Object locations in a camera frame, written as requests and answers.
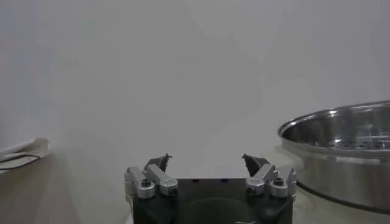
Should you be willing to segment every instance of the bolt head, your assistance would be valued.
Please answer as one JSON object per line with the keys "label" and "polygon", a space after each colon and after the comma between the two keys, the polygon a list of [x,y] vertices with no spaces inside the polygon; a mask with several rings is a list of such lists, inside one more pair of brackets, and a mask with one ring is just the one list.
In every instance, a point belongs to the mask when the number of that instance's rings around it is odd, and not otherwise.
{"label": "bolt head", "polygon": [[143,179],[141,181],[141,186],[142,187],[149,187],[152,184],[152,182],[149,179]]}
{"label": "bolt head", "polygon": [[285,183],[285,182],[284,182],[283,179],[280,178],[280,177],[277,177],[277,178],[274,180],[274,184],[275,184],[276,186],[282,186],[284,183]]}

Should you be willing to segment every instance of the white object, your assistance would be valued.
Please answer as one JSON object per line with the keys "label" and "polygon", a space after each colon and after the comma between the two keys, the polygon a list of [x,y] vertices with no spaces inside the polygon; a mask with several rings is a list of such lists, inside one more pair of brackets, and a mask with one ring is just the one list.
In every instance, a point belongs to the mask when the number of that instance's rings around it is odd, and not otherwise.
{"label": "white object", "polygon": [[13,167],[22,167],[49,154],[49,141],[34,138],[0,150],[0,174]]}

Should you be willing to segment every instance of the black cable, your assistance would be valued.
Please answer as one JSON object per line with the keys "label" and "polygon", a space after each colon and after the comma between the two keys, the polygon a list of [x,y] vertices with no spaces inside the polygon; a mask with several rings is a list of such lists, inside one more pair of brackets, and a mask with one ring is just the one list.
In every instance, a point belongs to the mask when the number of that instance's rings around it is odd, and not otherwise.
{"label": "black cable", "polygon": [[7,161],[12,161],[12,160],[15,160],[15,159],[20,159],[20,158],[24,158],[24,157],[33,157],[33,158],[36,158],[35,160],[32,160],[32,161],[29,161],[28,163],[25,163],[25,164],[22,164],[20,166],[14,166],[14,167],[8,167],[8,168],[0,168],[0,171],[4,171],[4,170],[15,170],[15,169],[18,169],[18,168],[21,168],[21,167],[24,167],[28,164],[31,164],[39,159],[41,159],[40,156],[36,156],[36,155],[20,155],[20,156],[17,156],[17,157],[14,157],[14,158],[11,158],[11,159],[8,159],[8,160],[5,160],[5,161],[2,161],[1,163],[3,162],[7,162]]}

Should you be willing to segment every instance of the screw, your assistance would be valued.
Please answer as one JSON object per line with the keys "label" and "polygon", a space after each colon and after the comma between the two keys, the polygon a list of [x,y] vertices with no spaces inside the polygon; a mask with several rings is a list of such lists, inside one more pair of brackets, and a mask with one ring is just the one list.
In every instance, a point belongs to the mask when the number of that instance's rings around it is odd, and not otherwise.
{"label": "screw", "polygon": [[148,180],[148,179],[143,179],[141,181],[141,186],[142,187],[149,187],[151,184],[152,184],[152,182],[150,180]]}
{"label": "screw", "polygon": [[282,186],[282,185],[284,184],[284,181],[283,181],[282,178],[277,177],[277,178],[274,180],[274,184],[275,184],[276,186]]}
{"label": "screw", "polygon": [[246,190],[245,190],[245,193],[248,195],[248,196],[254,196],[255,193],[256,193],[256,190],[253,188],[253,187],[248,187]]}

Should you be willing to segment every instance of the white backdrop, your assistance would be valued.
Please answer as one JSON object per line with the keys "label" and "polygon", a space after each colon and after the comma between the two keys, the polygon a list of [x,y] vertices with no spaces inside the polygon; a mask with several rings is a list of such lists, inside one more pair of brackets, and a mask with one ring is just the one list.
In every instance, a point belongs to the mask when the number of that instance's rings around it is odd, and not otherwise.
{"label": "white backdrop", "polygon": [[[122,223],[129,165],[168,152],[175,177],[240,177],[242,154],[277,145],[288,119],[389,99],[389,11],[387,0],[1,1],[0,146],[44,136],[55,152],[38,185],[18,187],[42,189],[31,217]],[[7,203],[8,219],[25,209]]]}

